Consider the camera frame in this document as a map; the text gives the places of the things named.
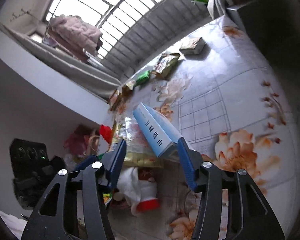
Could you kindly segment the white bottle red cap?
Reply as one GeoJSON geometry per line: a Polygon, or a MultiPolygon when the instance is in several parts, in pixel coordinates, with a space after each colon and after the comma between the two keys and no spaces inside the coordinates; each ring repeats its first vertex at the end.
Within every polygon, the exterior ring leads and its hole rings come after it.
{"type": "Polygon", "coordinates": [[[135,188],[136,197],[131,198],[131,212],[134,216],[160,207],[157,198],[157,182],[154,172],[150,168],[139,168],[135,188]]]}

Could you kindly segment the light blue book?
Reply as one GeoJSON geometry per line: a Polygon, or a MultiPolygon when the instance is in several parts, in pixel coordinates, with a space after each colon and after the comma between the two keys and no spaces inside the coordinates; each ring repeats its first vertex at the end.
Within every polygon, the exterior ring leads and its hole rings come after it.
{"type": "Polygon", "coordinates": [[[156,157],[167,159],[177,152],[182,135],[163,114],[139,103],[133,116],[156,157]]]}

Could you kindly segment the yellow green snack bag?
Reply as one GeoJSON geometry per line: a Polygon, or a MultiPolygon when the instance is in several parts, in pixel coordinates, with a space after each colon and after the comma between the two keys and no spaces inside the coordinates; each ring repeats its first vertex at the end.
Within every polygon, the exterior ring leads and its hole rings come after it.
{"type": "Polygon", "coordinates": [[[180,58],[179,53],[163,53],[153,68],[153,74],[164,79],[180,58]]]}

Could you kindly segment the grey balcony railing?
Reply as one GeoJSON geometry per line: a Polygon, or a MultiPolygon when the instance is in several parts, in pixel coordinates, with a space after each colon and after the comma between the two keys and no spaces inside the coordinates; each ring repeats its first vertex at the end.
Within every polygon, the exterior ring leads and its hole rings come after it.
{"type": "Polygon", "coordinates": [[[130,77],[170,42],[209,18],[196,0],[123,0],[102,24],[100,64],[130,77]]]}

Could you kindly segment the pink plastic bag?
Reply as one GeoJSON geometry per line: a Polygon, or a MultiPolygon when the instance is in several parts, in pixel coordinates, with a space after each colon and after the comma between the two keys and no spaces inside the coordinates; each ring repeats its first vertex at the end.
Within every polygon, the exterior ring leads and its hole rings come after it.
{"type": "Polygon", "coordinates": [[[64,148],[76,158],[86,158],[90,155],[97,155],[99,139],[98,129],[91,129],[80,124],[66,139],[64,148]]]}

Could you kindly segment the orange snack packet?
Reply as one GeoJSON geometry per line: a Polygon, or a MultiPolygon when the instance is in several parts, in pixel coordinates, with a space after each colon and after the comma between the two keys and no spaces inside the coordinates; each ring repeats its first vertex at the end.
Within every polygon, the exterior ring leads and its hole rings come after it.
{"type": "Polygon", "coordinates": [[[108,103],[111,111],[113,111],[116,108],[117,104],[121,100],[121,97],[122,94],[119,89],[116,89],[110,96],[108,103]]]}

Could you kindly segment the green snack packet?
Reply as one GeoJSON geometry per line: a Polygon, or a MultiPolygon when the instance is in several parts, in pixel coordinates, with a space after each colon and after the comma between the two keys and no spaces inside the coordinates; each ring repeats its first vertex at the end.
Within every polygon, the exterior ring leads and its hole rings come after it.
{"type": "Polygon", "coordinates": [[[140,74],[135,81],[135,86],[139,86],[139,85],[146,83],[150,79],[150,75],[151,75],[150,70],[147,70],[147,71],[143,72],[142,74],[140,74]]]}

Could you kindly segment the white cloth towel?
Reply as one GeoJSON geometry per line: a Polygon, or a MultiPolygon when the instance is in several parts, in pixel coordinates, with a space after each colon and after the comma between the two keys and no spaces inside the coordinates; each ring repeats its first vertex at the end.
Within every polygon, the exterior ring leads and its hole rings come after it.
{"type": "Polygon", "coordinates": [[[117,189],[121,192],[125,199],[128,202],[131,210],[131,198],[136,197],[135,188],[136,181],[138,179],[138,168],[137,167],[124,167],[121,170],[118,182],[117,189]]]}

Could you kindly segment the small brown snack packet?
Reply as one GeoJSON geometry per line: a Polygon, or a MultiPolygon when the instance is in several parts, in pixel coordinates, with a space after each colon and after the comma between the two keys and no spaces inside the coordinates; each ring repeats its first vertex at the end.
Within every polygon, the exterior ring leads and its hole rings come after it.
{"type": "Polygon", "coordinates": [[[130,94],[132,94],[133,90],[134,90],[134,86],[135,86],[135,81],[134,80],[131,80],[127,83],[125,83],[123,86],[122,86],[122,96],[123,97],[129,97],[130,94]]]}

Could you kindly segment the gold foil snack bag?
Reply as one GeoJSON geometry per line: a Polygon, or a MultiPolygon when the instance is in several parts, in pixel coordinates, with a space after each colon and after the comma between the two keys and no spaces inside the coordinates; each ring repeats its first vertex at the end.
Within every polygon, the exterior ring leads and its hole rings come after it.
{"type": "Polygon", "coordinates": [[[163,168],[165,160],[179,161],[177,153],[167,159],[156,157],[135,118],[127,116],[115,118],[112,144],[116,144],[121,138],[127,143],[124,161],[126,166],[163,168]]]}

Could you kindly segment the dark grey cabinet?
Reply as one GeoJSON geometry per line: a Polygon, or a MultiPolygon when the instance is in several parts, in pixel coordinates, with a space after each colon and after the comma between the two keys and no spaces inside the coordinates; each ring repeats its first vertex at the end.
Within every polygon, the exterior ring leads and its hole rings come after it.
{"type": "Polygon", "coordinates": [[[245,0],[227,7],[227,15],[262,53],[300,43],[300,0],[245,0]]]}

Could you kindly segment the pink quilted jacket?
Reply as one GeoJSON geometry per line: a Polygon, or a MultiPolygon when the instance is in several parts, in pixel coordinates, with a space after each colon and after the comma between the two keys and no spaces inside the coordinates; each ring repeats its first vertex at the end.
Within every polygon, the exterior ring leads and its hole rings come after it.
{"type": "Polygon", "coordinates": [[[79,16],[57,16],[52,18],[46,28],[45,35],[49,35],[62,46],[68,46],[67,50],[78,53],[87,51],[97,56],[102,46],[102,33],[94,25],[84,22],[79,16]]]}

